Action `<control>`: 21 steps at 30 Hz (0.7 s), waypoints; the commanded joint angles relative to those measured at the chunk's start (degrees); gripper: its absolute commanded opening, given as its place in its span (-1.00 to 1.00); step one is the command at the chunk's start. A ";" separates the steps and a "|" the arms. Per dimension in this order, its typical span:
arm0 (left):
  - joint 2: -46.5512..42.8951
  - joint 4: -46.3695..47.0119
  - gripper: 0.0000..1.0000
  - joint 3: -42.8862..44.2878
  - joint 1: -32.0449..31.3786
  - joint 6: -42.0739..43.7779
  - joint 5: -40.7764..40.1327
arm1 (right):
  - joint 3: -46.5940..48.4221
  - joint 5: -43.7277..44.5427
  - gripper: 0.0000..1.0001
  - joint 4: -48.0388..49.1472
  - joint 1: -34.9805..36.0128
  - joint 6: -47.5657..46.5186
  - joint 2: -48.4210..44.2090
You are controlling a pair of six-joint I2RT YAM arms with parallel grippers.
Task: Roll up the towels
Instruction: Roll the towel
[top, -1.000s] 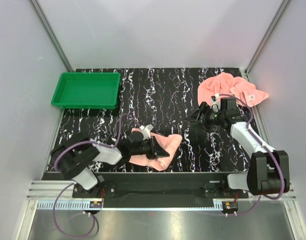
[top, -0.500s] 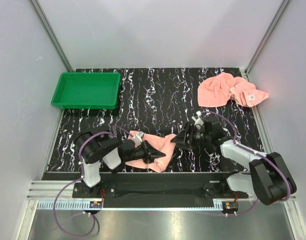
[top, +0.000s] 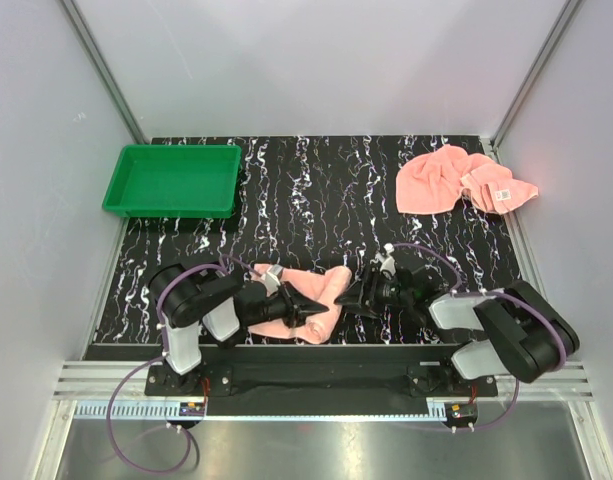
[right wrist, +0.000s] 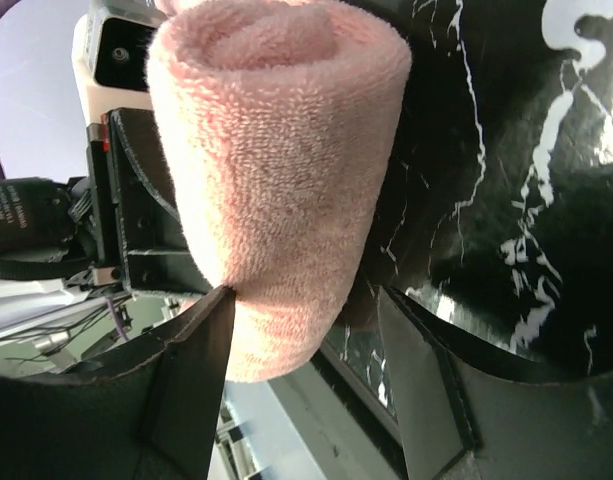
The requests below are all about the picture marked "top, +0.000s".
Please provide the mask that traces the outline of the pink towel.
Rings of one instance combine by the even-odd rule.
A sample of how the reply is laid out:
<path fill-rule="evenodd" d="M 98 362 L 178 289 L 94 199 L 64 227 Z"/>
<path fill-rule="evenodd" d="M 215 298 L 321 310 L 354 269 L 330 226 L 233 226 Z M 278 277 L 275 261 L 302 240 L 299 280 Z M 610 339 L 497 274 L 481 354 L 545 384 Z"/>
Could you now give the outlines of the pink towel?
<path fill-rule="evenodd" d="M 452 145 L 414 157 L 396 176 L 396 207 L 403 214 L 446 213 L 467 198 L 484 213 L 505 215 L 538 195 L 537 186 L 488 156 Z"/>
<path fill-rule="evenodd" d="M 249 328 L 251 334 L 274 339 L 298 339 L 309 344 L 327 342 L 341 315 L 335 300 L 347 289 L 352 272 L 346 266 L 336 266 L 323 274 L 284 268 L 282 281 L 290 282 L 301 294 L 328 307 L 323 313 L 309 316 L 304 325 L 290 329 L 282 320 L 273 320 Z"/>

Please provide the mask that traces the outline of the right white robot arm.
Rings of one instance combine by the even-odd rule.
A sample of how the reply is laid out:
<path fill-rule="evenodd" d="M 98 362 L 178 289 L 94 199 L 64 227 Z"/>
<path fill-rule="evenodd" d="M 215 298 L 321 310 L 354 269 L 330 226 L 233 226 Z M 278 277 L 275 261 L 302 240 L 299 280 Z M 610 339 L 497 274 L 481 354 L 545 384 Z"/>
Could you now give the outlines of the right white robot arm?
<path fill-rule="evenodd" d="M 503 374 L 532 383 L 580 348 L 577 332 L 524 280 L 486 293 L 454 294 L 422 262 L 405 268 L 383 258 L 372 261 L 335 303 L 367 318 L 398 310 L 441 342 L 456 345 L 447 359 L 409 372 L 412 389 L 421 395 L 465 396 Z"/>

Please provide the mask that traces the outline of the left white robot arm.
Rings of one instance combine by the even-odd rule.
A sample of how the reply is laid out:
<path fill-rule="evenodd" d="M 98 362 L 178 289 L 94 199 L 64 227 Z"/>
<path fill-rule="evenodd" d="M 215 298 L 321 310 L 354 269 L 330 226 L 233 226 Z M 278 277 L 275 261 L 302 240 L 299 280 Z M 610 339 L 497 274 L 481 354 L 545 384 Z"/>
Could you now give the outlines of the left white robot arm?
<path fill-rule="evenodd" d="M 286 327 L 301 327 L 308 317 L 328 311 L 284 280 L 279 265 L 252 274 L 258 279 L 245 281 L 212 262 L 190 269 L 174 264 L 152 277 L 148 288 L 164 359 L 149 368 L 147 396 L 209 393 L 210 382 L 221 375 L 203 360 L 198 341 L 202 328 L 220 347 L 229 348 L 243 341 L 251 326 L 279 320 Z"/>

